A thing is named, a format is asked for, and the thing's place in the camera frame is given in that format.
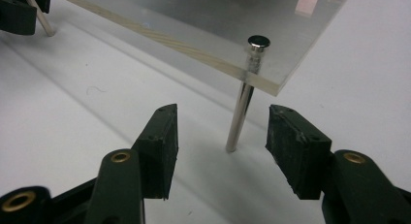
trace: transparent plastic panel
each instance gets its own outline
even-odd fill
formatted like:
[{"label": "transparent plastic panel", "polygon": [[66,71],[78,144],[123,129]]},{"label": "transparent plastic panel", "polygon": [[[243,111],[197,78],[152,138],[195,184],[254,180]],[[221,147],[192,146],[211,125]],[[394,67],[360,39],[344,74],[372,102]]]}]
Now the transparent plastic panel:
[{"label": "transparent plastic panel", "polygon": [[[68,0],[276,95],[345,0]],[[258,75],[247,40],[271,46]]]}]

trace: white table surface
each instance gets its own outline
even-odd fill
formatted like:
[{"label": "white table surface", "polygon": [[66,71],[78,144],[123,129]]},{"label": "white table surface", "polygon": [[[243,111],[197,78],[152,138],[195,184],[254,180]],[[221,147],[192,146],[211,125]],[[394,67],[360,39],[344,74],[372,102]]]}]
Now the white table surface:
[{"label": "white table surface", "polygon": [[238,150],[224,150],[239,81],[69,4],[52,0],[31,37],[0,32],[0,194],[56,196],[132,145],[153,112],[178,104],[170,199],[146,223],[324,223],[265,150],[269,105],[297,110],[332,141],[411,190],[411,5],[348,0],[278,97],[255,91]]}]

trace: pin head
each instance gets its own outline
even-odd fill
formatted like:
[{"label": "pin head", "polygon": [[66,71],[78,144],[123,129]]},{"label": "pin head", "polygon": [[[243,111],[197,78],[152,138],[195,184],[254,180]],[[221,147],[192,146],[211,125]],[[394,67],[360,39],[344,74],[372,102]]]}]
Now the pin head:
[{"label": "pin head", "polygon": [[269,47],[270,41],[267,37],[260,35],[254,35],[248,38],[248,44],[251,45],[253,51],[264,51],[264,48]]}]

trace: metal leg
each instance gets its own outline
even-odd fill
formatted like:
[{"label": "metal leg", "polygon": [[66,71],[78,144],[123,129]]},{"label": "metal leg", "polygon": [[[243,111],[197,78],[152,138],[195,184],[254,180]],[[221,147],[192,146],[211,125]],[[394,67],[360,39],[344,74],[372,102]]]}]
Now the metal leg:
[{"label": "metal leg", "polygon": [[43,28],[45,29],[47,35],[49,37],[54,36],[54,31],[52,30],[51,26],[48,24],[45,15],[43,15],[42,10],[39,8],[36,0],[26,0],[27,3],[37,9],[37,19],[42,24]]},{"label": "metal leg", "polygon": [[[265,48],[270,44],[269,39],[263,36],[252,36],[248,39],[251,48],[247,60],[247,71],[258,74],[261,68],[261,60],[264,56]],[[254,87],[243,82],[239,89],[236,109],[234,110],[233,120],[230,128],[229,138],[226,144],[227,152],[233,152],[237,148],[239,134],[242,124],[247,114],[248,105],[253,95]]]}]

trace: black screw head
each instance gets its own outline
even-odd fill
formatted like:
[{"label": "black screw head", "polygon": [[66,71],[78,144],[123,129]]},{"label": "black screw head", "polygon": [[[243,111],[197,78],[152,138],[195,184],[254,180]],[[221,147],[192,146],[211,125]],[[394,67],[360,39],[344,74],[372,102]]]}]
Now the black screw head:
[{"label": "black screw head", "polygon": [[263,49],[263,48],[269,47],[271,42],[269,41],[267,37],[255,35],[255,36],[248,38],[248,44],[250,44],[252,48]]}]

